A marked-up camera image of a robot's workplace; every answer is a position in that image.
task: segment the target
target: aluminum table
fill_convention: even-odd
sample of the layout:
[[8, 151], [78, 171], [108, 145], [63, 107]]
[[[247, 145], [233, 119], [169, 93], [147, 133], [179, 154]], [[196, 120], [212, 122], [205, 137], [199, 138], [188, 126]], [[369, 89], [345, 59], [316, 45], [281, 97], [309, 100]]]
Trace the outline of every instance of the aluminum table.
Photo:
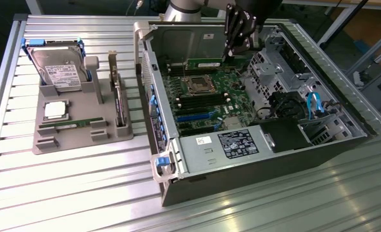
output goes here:
[[[157, 18], [31, 15], [14, 22], [0, 67], [0, 231], [381, 231], [381, 116], [319, 51], [312, 56], [378, 137], [315, 169], [161, 207], [133, 70], [139, 20]], [[317, 47], [299, 25], [289, 28], [307, 49]], [[108, 50], [118, 51], [131, 141], [32, 154], [39, 75], [20, 51], [23, 36], [80, 36], [100, 59], [99, 78], [110, 74]]]

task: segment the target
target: warning label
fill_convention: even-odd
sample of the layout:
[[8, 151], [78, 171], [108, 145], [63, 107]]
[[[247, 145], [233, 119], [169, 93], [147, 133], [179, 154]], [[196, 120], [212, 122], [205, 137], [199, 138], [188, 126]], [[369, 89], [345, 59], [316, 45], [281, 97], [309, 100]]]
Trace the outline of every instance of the warning label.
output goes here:
[[74, 64], [46, 66], [46, 69], [50, 79], [56, 87], [80, 86], [78, 70]]
[[256, 144], [251, 137], [249, 130], [240, 130], [224, 134], [219, 134], [221, 147], [229, 159], [259, 153]]

